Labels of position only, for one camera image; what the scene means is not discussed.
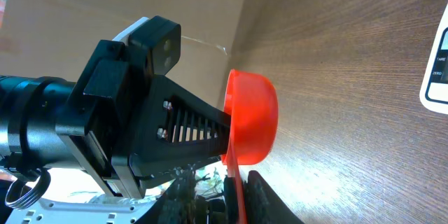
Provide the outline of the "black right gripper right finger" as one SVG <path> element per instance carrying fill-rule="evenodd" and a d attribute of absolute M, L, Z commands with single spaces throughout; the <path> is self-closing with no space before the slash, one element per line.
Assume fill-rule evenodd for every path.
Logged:
<path fill-rule="evenodd" d="M 304 224 L 255 170 L 244 183 L 244 201 L 248 223 Z"/>

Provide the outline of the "orange measuring scoop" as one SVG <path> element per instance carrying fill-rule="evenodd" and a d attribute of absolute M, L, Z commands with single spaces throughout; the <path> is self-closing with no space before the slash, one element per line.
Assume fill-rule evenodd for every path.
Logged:
<path fill-rule="evenodd" d="M 246 223 L 241 165 L 256 165 L 270 153 L 279 119 L 276 90 L 266 77 L 231 70 L 225 91 L 224 112 L 230 115 L 230 136 L 223 164 L 234 179 L 237 223 Z"/>

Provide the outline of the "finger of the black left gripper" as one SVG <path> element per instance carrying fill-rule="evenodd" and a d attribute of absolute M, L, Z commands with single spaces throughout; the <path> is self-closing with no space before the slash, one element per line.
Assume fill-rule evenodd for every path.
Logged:
<path fill-rule="evenodd" d="M 197 171 L 221 159 L 212 157 L 205 163 L 177 169 L 174 182 L 136 224 L 221 224 L 228 221 L 225 191 L 217 191 L 224 180 L 217 182 L 202 194 L 197 194 L 196 185 L 211 178 L 199 176 Z"/>
<path fill-rule="evenodd" d="M 152 79 L 132 121 L 132 172 L 154 179 L 227 153 L 230 116 L 166 76 Z"/>

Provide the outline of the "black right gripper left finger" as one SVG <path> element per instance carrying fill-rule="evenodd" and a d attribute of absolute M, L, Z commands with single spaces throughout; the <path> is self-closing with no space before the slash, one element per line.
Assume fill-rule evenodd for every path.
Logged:
<path fill-rule="evenodd" d="M 159 199 L 161 224 L 233 223 L 235 187 L 228 176 L 198 176 L 194 169 L 180 171 Z"/>

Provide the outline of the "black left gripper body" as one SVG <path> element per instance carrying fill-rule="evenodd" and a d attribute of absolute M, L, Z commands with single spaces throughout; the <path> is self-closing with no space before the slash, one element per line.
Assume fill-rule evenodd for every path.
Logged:
<path fill-rule="evenodd" d="M 113 196 L 141 199 L 156 178 L 132 172 L 132 121 L 156 74 L 123 42 L 101 40 L 68 98 L 56 130 L 82 166 Z"/>

